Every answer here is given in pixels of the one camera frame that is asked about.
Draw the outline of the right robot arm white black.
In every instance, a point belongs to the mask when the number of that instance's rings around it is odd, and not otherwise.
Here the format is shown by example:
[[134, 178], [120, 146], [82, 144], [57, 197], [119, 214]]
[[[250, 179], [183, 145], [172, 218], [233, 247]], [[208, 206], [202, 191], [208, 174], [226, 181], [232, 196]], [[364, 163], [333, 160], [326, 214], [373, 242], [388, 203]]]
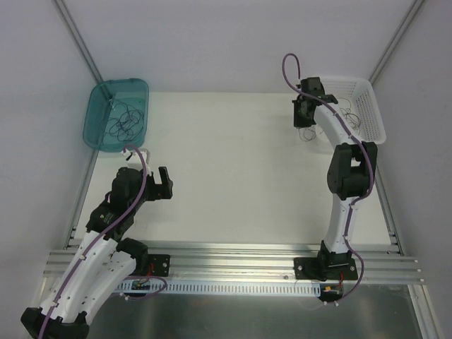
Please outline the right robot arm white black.
[[319, 281], [356, 281], [357, 255], [350, 238], [359, 205], [374, 186], [378, 148], [374, 142], [363, 141], [346, 122], [337, 99], [326, 94], [320, 78], [305, 78], [296, 89], [299, 94], [293, 102], [294, 125], [321, 127], [333, 147], [326, 175], [333, 207], [317, 255], [295, 259], [295, 273], [298, 278]]

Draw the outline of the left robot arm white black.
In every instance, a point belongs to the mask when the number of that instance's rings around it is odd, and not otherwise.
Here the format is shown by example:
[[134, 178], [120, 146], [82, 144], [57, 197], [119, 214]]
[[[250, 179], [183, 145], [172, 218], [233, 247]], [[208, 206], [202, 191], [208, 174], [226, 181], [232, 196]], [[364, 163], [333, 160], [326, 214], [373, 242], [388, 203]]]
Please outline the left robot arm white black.
[[172, 198], [167, 168], [158, 172], [160, 183], [143, 169], [118, 170], [61, 279], [38, 307], [23, 312], [20, 321], [32, 338], [87, 338], [96, 314], [120, 283], [148, 273], [148, 247], [124, 235], [144, 203]]

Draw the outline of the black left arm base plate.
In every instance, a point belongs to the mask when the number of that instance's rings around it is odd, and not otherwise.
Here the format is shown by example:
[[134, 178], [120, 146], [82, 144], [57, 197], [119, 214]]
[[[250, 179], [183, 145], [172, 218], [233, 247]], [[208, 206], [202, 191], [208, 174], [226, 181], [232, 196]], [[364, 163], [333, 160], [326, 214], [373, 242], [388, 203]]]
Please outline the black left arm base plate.
[[171, 256], [169, 254], [148, 254], [145, 274], [166, 278], [170, 274], [170, 264]]

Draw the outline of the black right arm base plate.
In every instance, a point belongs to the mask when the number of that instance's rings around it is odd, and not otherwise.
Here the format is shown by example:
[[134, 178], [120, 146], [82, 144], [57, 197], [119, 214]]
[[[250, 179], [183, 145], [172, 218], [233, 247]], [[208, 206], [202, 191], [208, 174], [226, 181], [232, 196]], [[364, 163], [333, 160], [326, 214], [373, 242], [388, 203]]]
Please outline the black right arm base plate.
[[357, 281], [358, 273], [355, 261], [350, 259], [345, 265], [323, 266], [314, 257], [297, 257], [293, 259], [295, 278], [297, 280], [327, 280]]

